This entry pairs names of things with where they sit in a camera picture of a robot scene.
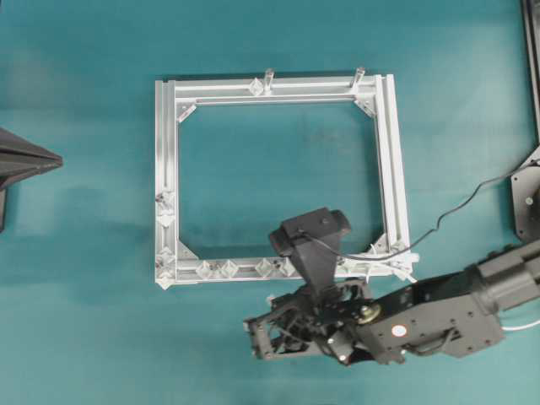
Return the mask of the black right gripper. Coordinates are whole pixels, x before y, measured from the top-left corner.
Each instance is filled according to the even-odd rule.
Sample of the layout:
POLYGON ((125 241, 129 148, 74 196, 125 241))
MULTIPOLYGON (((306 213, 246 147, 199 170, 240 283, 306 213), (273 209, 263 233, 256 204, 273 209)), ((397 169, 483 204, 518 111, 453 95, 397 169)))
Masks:
POLYGON ((335 284, 333 297, 316 305, 309 288, 273 299, 271 310, 243 321, 252 354, 261 360, 322 355, 341 365, 375 358, 354 335, 362 309, 373 302, 365 281, 335 284))

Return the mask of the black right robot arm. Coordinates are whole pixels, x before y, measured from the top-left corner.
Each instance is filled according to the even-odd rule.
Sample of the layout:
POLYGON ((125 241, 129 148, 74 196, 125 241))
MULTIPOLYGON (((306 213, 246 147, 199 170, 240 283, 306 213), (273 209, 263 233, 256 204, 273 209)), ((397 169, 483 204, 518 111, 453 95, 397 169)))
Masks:
POLYGON ((539 297, 539 243, 507 246, 456 273, 373 298, 360 278, 316 304, 308 289, 278 297, 244 328, 263 360, 326 355, 344 366, 401 364, 405 354, 461 358, 504 339, 499 313, 539 297))

